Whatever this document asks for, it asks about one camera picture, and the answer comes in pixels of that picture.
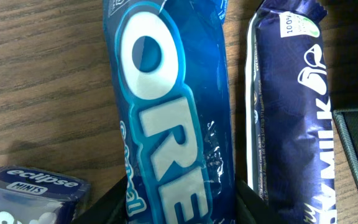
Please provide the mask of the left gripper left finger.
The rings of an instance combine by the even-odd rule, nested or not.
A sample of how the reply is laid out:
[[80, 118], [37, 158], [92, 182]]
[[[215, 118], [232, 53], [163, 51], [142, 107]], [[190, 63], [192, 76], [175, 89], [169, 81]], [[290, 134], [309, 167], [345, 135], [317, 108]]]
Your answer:
[[71, 224], [125, 224], [127, 177], [123, 177]]

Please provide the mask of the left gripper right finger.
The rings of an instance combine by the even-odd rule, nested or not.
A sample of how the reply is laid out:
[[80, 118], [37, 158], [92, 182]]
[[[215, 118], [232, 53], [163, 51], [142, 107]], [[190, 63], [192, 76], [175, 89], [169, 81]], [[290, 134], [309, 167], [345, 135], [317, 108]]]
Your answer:
[[236, 223], [278, 223], [277, 214], [242, 179], [236, 180]]

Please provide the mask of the blue Eclipse mints box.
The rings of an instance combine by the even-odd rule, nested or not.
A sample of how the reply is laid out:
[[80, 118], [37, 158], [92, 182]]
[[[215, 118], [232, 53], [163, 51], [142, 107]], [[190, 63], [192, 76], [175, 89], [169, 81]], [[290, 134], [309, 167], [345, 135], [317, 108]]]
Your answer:
[[90, 187], [47, 170], [0, 167], [0, 223], [71, 223], [85, 210]]

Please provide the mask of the blue Oreo cookie pack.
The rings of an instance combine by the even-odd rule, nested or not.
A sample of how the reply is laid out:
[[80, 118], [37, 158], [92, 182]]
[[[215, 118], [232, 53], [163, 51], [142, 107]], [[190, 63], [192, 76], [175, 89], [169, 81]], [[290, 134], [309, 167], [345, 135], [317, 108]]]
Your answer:
[[223, 0], [105, 0], [128, 223], [234, 223]]

